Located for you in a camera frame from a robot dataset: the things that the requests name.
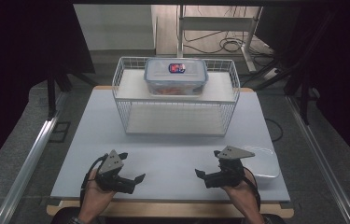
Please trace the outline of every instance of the black curtain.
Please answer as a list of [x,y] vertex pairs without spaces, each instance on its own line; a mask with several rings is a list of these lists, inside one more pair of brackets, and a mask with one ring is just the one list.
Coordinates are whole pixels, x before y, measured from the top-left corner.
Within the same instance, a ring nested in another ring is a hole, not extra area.
[[94,73],[73,5],[0,1],[0,148],[29,90],[64,67]]
[[340,8],[313,59],[317,106],[350,146],[350,5]]

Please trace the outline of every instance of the plastic food container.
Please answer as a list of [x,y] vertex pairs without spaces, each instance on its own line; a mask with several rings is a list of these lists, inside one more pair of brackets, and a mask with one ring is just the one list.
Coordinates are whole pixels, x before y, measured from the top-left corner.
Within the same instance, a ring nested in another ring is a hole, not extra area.
[[207,79],[203,60],[152,58],[146,63],[145,81],[155,96],[199,96]]

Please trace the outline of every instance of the wire basket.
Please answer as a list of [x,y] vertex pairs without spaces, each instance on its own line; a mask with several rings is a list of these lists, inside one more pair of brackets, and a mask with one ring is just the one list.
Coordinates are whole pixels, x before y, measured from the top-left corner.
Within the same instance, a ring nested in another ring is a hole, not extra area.
[[239,98],[232,60],[204,60],[209,80],[196,98],[156,97],[144,81],[149,58],[122,57],[113,78],[113,96],[126,133],[224,136]]

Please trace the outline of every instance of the sticker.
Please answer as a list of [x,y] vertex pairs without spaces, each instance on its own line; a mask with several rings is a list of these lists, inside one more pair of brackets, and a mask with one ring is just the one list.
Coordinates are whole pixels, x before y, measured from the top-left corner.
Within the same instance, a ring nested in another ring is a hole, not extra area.
[[186,66],[183,63],[171,63],[169,64],[170,73],[184,73],[186,71]]

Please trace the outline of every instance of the human hand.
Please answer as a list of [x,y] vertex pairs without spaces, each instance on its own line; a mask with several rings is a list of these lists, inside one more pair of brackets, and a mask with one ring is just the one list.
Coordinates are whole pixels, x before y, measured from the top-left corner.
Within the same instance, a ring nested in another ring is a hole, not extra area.
[[[245,169],[245,177],[256,186],[255,179],[248,169]],[[242,181],[236,187],[225,186],[222,189],[226,191],[233,205],[245,216],[249,224],[264,223],[255,194],[246,182]]]
[[94,180],[95,176],[96,170],[92,170],[87,187],[85,188],[81,211],[78,215],[78,219],[84,223],[91,223],[94,218],[99,216],[108,207],[116,194],[115,191],[101,190]]

